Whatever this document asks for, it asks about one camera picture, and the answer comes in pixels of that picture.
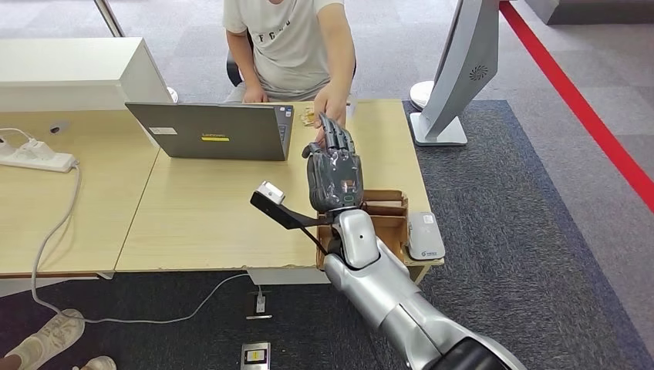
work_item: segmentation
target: cardboard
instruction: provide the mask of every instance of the cardboard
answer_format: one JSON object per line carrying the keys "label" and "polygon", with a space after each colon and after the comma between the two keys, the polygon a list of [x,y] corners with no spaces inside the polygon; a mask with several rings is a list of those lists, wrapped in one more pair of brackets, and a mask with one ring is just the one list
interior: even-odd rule
{"label": "cardboard", "polygon": [[[409,241],[409,200],[399,190],[365,190],[361,207],[373,220],[375,233],[400,261],[404,261],[403,246]],[[327,248],[332,239],[330,226],[318,227],[318,239]],[[325,256],[316,250],[316,265],[322,270]]]}

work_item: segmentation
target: gray laptop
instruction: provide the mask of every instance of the gray laptop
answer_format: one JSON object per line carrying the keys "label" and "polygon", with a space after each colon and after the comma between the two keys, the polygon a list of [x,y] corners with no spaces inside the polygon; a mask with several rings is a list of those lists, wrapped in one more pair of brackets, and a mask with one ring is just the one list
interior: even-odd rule
{"label": "gray laptop", "polygon": [[293,106],[125,103],[168,156],[286,160]]}

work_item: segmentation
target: robotic arm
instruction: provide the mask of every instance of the robotic arm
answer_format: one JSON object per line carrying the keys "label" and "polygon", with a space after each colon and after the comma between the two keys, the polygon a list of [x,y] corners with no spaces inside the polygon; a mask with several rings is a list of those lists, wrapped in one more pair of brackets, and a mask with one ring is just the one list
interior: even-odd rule
{"label": "robotic arm", "polygon": [[380,330],[413,370],[526,370],[502,345],[473,333],[435,309],[411,281],[402,261],[375,235],[363,199],[361,162],[349,133],[320,116],[325,148],[309,144],[302,153],[312,206],[325,214],[312,219],[281,205],[284,194],[264,182],[251,203],[287,229],[330,224],[325,272],[332,284]]}

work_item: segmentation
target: carpet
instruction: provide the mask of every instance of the carpet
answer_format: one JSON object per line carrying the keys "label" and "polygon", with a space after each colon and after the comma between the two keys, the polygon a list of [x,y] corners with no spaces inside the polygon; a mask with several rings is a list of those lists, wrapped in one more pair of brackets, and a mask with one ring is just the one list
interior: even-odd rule
{"label": "carpet", "polygon": [[[461,120],[467,146],[416,148],[447,248],[445,266],[420,285],[425,297],[529,369],[654,367],[509,105],[474,101]],[[39,292],[90,318],[166,319],[190,313],[233,274],[117,274]],[[265,287],[273,319],[246,321],[244,296],[252,290],[247,278],[228,282],[195,318],[175,325],[88,325],[42,368],[97,355],[113,357],[121,370],[239,368],[241,344],[252,341],[271,342],[273,368],[405,368],[332,287]],[[0,353],[50,317],[29,293],[0,299]]]}

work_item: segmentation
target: robot finger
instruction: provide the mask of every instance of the robot finger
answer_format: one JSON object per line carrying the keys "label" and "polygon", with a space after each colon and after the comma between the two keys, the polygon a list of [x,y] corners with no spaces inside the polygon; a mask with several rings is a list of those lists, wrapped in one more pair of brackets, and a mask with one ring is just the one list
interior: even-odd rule
{"label": "robot finger", "polygon": [[356,153],[356,149],[354,147],[354,140],[352,140],[352,134],[350,134],[347,129],[342,129],[342,131],[345,139],[345,146],[346,146],[345,149],[348,150],[350,153]]}
{"label": "robot finger", "polygon": [[345,129],[343,129],[339,124],[334,124],[334,135],[336,137],[336,149],[347,150],[347,139],[345,135]]}
{"label": "robot finger", "polygon": [[325,130],[325,148],[327,150],[338,149],[339,144],[335,134],[335,127],[338,124],[327,118],[324,113],[320,113],[320,123],[322,124],[322,129]]}
{"label": "robot finger", "polygon": [[309,155],[322,151],[320,143],[309,143],[302,151],[302,158],[307,159]]}

